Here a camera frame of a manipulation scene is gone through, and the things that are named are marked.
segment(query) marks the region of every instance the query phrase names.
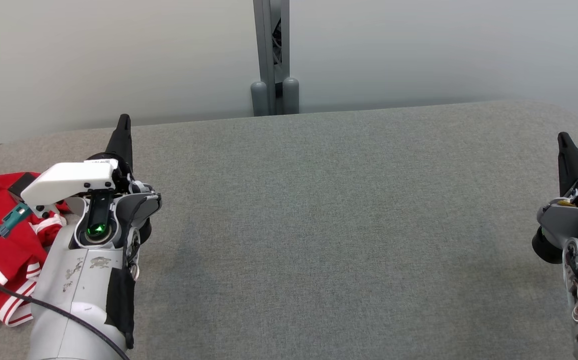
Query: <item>teal cable connector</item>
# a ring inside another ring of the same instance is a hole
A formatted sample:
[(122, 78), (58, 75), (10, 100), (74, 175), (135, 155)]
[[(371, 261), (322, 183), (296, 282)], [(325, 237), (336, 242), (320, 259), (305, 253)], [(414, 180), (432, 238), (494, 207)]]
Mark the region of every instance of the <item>teal cable connector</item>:
[(2, 219), (2, 223), (0, 224), (0, 236), (3, 238), (8, 237), (11, 230), (30, 214), (31, 209), (25, 203), (18, 203), (18, 205), (16, 205), (13, 210)]

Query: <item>red and white clothing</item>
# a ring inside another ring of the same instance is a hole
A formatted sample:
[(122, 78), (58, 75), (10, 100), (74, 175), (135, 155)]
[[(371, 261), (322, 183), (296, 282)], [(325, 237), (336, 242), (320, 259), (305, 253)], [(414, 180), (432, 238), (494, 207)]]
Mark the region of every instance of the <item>red and white clothing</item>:
[[(17, 202), (11, 197), (8, 188), (15, 183), (22, 173), (0, 175), (0, 224)], [(58, 230), (66, 225), (60, 214), (53, 214), (47, 219), (30, 215), (28, 223), (19, 223), (8, 237), (0, 239), (0, 284), (9, 290), (30, 296), (36, 287), (47, 252), (44, 247), (50, 246)], [(16, 326), (31, 320), (31, 306), (22, 300), (0, 291), (0, 321), (6, 326)]]

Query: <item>red fabric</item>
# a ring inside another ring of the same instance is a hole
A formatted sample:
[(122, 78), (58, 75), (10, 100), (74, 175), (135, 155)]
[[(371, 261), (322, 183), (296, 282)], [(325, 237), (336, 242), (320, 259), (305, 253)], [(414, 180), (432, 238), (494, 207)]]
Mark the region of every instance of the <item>red fabric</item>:
[[(15, 183), (23, 173), (7, 173), (0, 175), (0, 224), (3, 218), (12, 210), (17, 201), (15, 201), (8, 188)], [(67, 205), (60, 205), (61, 211), (68, 210)], [(43, 219), (31, 214), (27, 219), (31, 224), (39, 224)], [(40, 231), (40, 235), (36, 235), (32, 227), (22, 221), (13, 230), (11, 230), (8, 237), (0, 239), (0, 272), (7, 279), (4, 286), (13, 292), (19, 294), (30, 294), (35, 287), (35, 276), (40, 273), (40, 267), (47, 259), (47, 252), (43, 247), (51, 245), (56, 234), (60, 229), (60, 225), (51, 225), (45, 227)], [(11, 298), (7, 294), (0, 291), (0, 319), (7, 325), (21, 324), (23, 319), (28, 320), (28, 311), (17, 311), (17, 308), (22, 305), (21, 301)]]

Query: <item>green light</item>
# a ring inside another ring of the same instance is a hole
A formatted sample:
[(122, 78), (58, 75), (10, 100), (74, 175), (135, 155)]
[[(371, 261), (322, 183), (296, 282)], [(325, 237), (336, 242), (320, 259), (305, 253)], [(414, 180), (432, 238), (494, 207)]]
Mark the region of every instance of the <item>green light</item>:
[(93, 228), (87, 228), (87, 234), (89, 235), (93, 235), (94, 237), (97, 237), (98, 235), (101, 235), (102, 233), (105, 232), (105, 229), (107, 228), (107, 226), (103, 223), (99, 223), (97, 225), (94, 225)]

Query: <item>scratched paint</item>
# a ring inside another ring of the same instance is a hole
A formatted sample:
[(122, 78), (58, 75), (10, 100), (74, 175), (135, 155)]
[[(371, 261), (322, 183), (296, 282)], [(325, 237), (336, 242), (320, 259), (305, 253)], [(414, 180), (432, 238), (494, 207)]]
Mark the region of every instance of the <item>scratched paint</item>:
[(74, 267), (73, 269), (67, 269), (67, 275), (64, 276), (65, 279), (69, 280), (69, 278), (71, 278), (72, 275), (81, 271), (81, 269), (83, 268), (83, 262), (84, 262), (84, 257), (79, 257), (78, 263), (76, 264), (76, 267)]
[(98, 256), (98, 257), (94, 257), (93, 259), (91, 259), (91, 266), (89, 267), (90, 269), (93, 268), (108, 268), (109, 266), (109, 262), (111, 261), (111, 259), (107, 259), (106, 257), (102, 257), (102, 256)]

